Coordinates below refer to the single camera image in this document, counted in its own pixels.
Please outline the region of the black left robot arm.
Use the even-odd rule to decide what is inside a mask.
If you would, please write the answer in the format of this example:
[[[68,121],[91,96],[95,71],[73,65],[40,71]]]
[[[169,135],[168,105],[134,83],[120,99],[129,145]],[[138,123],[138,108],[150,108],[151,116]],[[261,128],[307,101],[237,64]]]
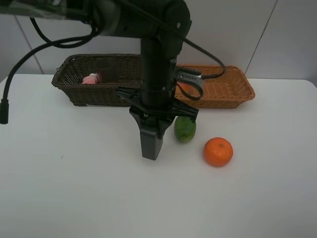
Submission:
[[[77,20],[92,31],[82,37],[46,41],[25,55],[11,70],[0,103],[0,122],[8,123],[8,91],[12,78],[24,62],[38,51],[54,46],[75,48],[98,35],[139,38],[141,40],[141,88],[133,93],[119,88],[118,93],[131,103],[142,139],[160,141],[174,118],[198,111],[175,99],[178,78],[176,59],[187,43],[192,21],[182,0],[3,0],[2,14],[31,18]]]

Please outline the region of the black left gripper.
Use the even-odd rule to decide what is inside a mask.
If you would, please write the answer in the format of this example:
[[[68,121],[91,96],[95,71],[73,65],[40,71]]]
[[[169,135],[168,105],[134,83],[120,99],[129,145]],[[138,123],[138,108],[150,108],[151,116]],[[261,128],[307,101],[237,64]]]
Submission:
[[[135,119],[140,131],[156,133],[156,140],[163,140],[165,131],[175,117],[189,117],[196,121],[198,110],[175,99],[177,86],[176,69],[173,60],[158,57],[141,57],[140,88],[118,87],[120,98],[131,104],[130,115]]]

